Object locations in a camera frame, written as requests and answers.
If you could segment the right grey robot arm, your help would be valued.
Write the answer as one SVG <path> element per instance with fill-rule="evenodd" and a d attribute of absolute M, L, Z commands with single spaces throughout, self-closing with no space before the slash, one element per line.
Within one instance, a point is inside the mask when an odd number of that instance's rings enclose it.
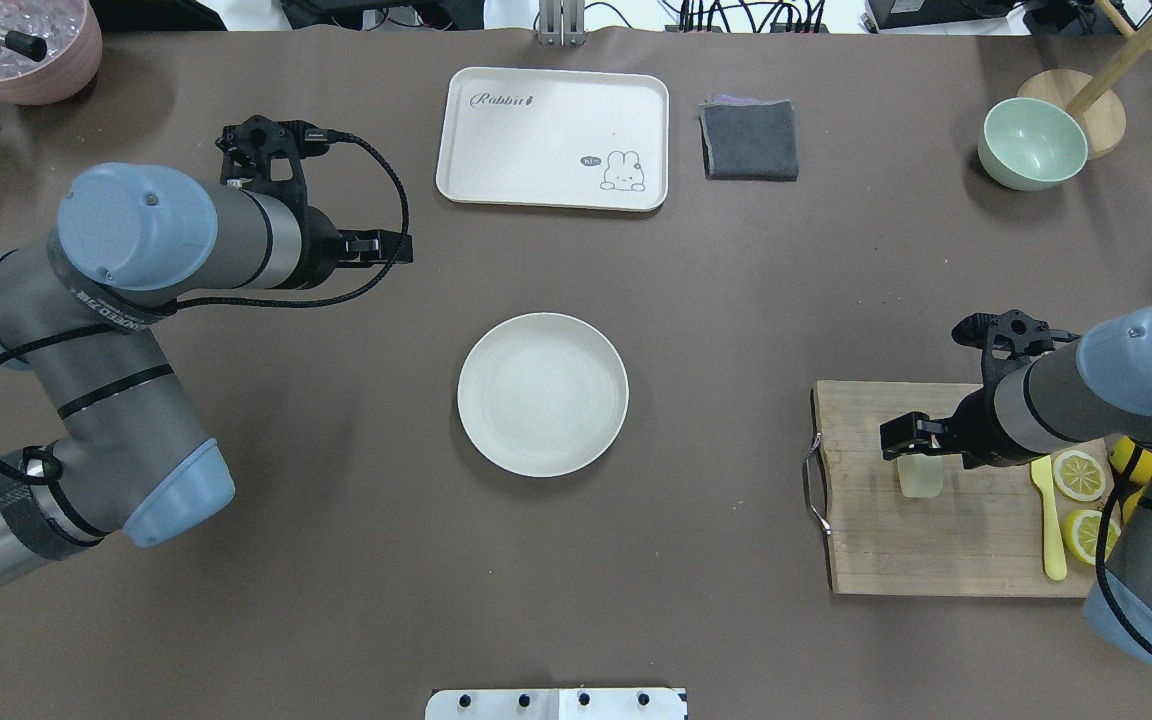
<path fill-rule="evenodd" d="M 952 338 L 980 350 L 983 386 L 947 418 L 905 414 L 884 423 L 884 458 L 958 455 L 967 469 L 1009 468 L 1108 435 L 1152 452 L 1152 306 L 1083 336 L 1018 310 L 977 313 Z M 1087 624 L 1152 666 L 1152 477 L 1094 574 Z"/>

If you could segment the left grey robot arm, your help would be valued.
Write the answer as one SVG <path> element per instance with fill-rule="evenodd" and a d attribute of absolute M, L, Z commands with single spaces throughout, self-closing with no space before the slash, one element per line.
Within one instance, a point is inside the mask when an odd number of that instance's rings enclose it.
<path fill-rule="evenodd" d="M 65 435 L 0 454 L 0 588 L 116 533 L 169 541 L 236 495 L 152 325 L 192 306 L 332 306 L 266 300 L 339 268 L 387 274 L 412 259 L 406 188 L 397 232 L 339 228 L 308 200 L 308 158 L 372 146 L 306 120 L 225 126 L 215 184 L 109 161 L 73 179 L 40 241 L 0 256 L 0 367 L 44 387 Z"/>

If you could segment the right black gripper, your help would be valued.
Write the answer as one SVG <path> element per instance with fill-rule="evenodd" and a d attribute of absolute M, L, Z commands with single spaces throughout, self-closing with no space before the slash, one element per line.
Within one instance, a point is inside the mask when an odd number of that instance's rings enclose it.
<path fill-rule="evenodd" d="M 1006 432 L 996 393 L 1005 381 L 1021 381 L 1037 357 L 1053 350 L 1048 324 L 1021 310 L 973 313 L 952 328 L 952 341 L 980 350 L 982 387 L 960 402 L 952 418 L 904 414 L 879 425 L 882 460 L 960 454 L 963 467 L 973 469 L 1018 467 L 1039 457 Z"/>

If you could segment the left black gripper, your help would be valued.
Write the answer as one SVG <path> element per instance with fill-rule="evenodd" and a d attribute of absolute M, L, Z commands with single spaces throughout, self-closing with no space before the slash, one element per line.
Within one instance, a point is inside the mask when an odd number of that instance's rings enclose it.
<path fill-rule="evenodd" d="M 220 182 L 256 202 L 268 229 L 268 252 L 248 286 L 262 290 L 311 290 L 340 266 L 411 264 L 414 241 L 401 232 L 339 232 L 308 204 L 302 160 L 324 156 L 329 129 L 306 120 L 248 118 L 225 126 Z"/>

